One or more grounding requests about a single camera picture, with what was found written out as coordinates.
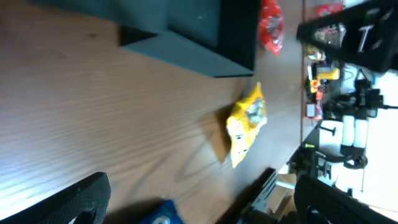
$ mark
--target red object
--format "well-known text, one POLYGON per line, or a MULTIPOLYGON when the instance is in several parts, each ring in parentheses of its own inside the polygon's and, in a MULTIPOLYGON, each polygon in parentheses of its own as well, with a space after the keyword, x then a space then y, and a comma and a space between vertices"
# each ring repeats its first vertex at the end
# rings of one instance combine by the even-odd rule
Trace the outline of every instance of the red object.
POLYGON ((262 0, 259 41, 275 55, 282 49, 284 18, 276 0, 262 0))
POLYGON ((318 16, 327 16, 343 10, 343 3, 323 4, 318 7, 318 16))

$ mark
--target table surface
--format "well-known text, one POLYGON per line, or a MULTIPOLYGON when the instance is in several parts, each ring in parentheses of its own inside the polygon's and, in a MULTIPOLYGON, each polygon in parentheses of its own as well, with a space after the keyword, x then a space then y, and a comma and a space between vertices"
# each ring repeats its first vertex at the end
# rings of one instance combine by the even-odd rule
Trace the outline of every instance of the table surface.
POLYGON ((279 3, 281 54, 259 50, 252 78, 213 79, 119 48, 115 23, 1 1, 0 219, 103 171, 108 212, 167 197, 187 223, 217 220, 301 141, 302 2, 279 3), (268 124, 232 169, 224 122, 257 81, 268 124))

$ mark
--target wooden table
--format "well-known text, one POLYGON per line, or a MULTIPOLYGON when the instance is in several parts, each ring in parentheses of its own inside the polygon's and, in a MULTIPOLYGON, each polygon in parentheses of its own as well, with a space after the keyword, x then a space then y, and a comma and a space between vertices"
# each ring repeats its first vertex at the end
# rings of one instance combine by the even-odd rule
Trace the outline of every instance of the wooden table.
POLYGON ((168 197, 187 223, 217 220, 300 144, 302 3, 279 2, 282 53, 260 51, 253 78, 213 79, 119 48, 112 22, 2 0, 0 219, 103 171, 109 212, 168 197), (269 122, 232 169, 223 121, 257 81, 269 122))

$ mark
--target yellow wrapper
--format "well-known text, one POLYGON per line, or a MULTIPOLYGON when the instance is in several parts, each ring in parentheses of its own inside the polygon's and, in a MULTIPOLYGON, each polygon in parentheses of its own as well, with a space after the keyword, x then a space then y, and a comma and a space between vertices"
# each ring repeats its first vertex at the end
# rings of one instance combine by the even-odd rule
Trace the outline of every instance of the yellow wrapper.
POLYGON ((234 168, 244 159, 261 126, 266 123, 266 102, 261 84, 257 83, 248 97, 235 103, 226 121, 226 129, 232 142, 231 160, 234 168))

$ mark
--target open box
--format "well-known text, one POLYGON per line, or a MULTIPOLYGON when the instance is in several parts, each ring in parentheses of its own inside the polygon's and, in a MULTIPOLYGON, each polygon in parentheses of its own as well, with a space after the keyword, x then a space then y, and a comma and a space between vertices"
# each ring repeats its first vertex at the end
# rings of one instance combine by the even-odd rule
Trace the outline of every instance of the open box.
POLYGON ((260 0, 31 0, 117 22, 122 47, 211 77, 254 73, 260 0))

